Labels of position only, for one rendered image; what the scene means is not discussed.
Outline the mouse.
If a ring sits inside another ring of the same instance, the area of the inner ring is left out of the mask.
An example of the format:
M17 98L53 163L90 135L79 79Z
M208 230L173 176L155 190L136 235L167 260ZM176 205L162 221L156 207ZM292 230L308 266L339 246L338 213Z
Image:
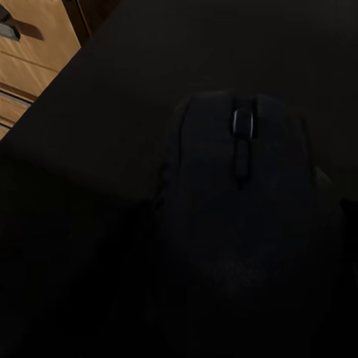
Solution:
M300 110L233 89L177 106L147 290L183 358L295 358L327 311L344 244L340 197Z

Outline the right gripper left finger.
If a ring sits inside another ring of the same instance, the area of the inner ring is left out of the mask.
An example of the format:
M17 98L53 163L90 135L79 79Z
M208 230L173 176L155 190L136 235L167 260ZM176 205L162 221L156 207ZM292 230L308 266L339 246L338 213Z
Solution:
M120 215L5 358L140 358L152 208Z

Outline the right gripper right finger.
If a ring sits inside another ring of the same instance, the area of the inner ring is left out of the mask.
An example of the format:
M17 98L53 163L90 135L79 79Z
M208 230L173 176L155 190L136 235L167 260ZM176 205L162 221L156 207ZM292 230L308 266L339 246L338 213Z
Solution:
M345 244L352 261L358 268L358 203L340 198L345 224Z

